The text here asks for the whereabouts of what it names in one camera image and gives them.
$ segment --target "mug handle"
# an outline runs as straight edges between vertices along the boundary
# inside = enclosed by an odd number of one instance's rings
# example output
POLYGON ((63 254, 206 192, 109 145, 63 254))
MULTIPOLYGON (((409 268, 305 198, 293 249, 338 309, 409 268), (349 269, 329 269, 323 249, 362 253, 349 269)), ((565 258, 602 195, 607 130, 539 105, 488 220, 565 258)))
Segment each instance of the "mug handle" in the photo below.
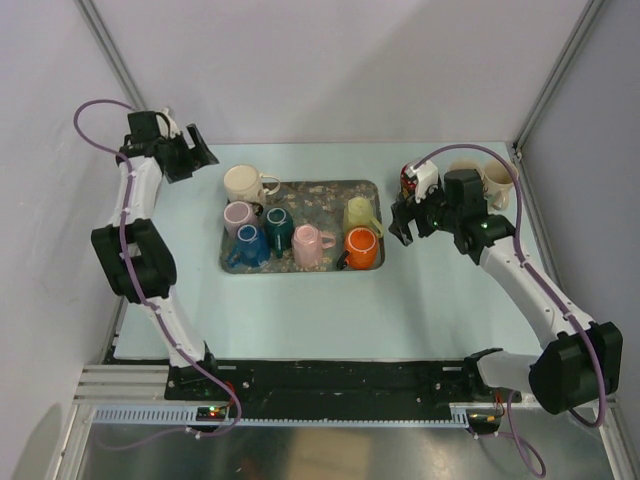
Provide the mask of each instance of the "mug handle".
POLYGON ((338 261, 336 262, 336 267, 338 267, 338 270, 344 270, 345 268, 347 268, 347 257, 349 256, 349 250, 345 250, 344 253, 342 255, 340 255, 340 258, 338 259, 338 261))
POLYGON ((266 173, 261 173, 260 174, 260 178, 271 178, 272 180, 275 180, 276 182, 278 182, 278 184, 275 186, 275 188, 265 188, 264 189, 264 193, 266 193, 267 195, 274 195, 276 193, 278 193, 278 190, 280 190, 280 179, 278 177, 274 177, 273 175, 268 175, 266 173))
POLYGON ((260 215, 262 215, 262 212, 264 212, 264 207, 258 202, 247 202, 247 203, 253 207, 253 213, 256 214, 256 217, 259 217, 260 215))
POLYGON ((282 237, 284 235, 282 235, 282 233, 276 233, 276 238, 275 238, 275 247, 274 250, 276 251, 276 257, 278 258, 282 258, 282 255, 284 255, 284 248, 282 248, 282 237))
POLYGON ((378 238, 382 238, 382 236, 384 235, 384 227, 382 226, 382 224, 376 217, 371 217, 371 224, 373 225, 373 230, 376 236, 378 238))
POLYGON ((326 250, 327 248, 331 248, 333 246, 335 246, 336 244, 336 237, 333 233, 329 233, 329 232, 320 232, 320 236, 322 237, 322 248, 324 250, 326 250))
POLYGON ((231 268, 235 268, 238 265, 240 265, 240 249, 238 248, 238 245, 234 245, 233 248, 231 249, 231 253, 229 254, 229 256, 227 257, 227 265, 229 265, 231 268))

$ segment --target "dark green mug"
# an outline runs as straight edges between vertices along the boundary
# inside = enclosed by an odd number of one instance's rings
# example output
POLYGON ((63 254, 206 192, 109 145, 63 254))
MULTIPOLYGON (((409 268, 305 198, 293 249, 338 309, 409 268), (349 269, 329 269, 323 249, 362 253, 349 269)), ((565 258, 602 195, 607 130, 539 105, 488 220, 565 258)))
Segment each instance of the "dark green mug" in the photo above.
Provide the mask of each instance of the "dark green mug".
POLYGON ((282 258, 284 251, 291 248, 293 217, 284 208, 272 208, 267 212, 264 229, 269 246, 275 250, 276 257, 282 258))

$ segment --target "metal floor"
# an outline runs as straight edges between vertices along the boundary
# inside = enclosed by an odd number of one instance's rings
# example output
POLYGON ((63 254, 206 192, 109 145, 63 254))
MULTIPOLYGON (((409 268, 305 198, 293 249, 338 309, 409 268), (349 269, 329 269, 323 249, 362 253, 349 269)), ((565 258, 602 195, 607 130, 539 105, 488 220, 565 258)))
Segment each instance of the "metal floor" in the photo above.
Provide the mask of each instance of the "metal floor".
MULTIPOLYGON (((598 430, 539 409, 514 411, 518 431, 540 452, 547 479, 613 479, 598 430)), ((238 480, 528 479, 515 445, 478 441, 462 429, 239 427, 220 438, 182 433, 111 452, 163 426, 94 425, 79 478, 238 480)))

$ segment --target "light blue table surface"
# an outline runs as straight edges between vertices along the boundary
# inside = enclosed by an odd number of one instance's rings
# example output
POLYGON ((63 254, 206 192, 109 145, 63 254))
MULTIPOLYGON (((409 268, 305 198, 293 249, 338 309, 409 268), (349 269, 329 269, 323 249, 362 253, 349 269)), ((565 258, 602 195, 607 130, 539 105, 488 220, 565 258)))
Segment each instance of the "light blue table surface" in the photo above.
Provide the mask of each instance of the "light blue table surface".
MULTIPOLYGON (((386 261, 367 272, 232 275, 219 264, 222 177, 247 163, 283 181, 367 179, 378 185, 383 224, 399 188, 402 166, 441 143, 212 146, 220 165, 193 179, 163 185, 153 221, 178 268, 182 304, 219 358, 438 359, 461 358, 489 347, 539 354, 528 323, 500 286, 453 237, 436 232, 404 247, 386 238, 386 261)), ((480 144, 507 158, 503 143, 480 144)), ((486 155, 460 150, 434 159, 444 173, 451 161, 486 155)), ((506 216, 515 220, 515 194, 506 216)), ((540 262, 525 217, 522 239, 540 262)), ((167 358, 142 311, 128 307, 115 356, 167 358)))

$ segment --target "orange mug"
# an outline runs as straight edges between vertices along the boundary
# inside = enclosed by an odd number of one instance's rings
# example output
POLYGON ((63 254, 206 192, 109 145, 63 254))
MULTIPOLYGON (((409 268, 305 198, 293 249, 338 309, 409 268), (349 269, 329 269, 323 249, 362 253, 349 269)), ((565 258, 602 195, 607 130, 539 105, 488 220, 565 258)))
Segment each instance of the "orange mug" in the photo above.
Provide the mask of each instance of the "orange mug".
POLYGON ((347 266, 354 270, 367 270, 373 266, 378 255, 378 237, 373 230, 356 227, 349 230, 344 240, 344 253, 336 266, 343 270, 347 266))

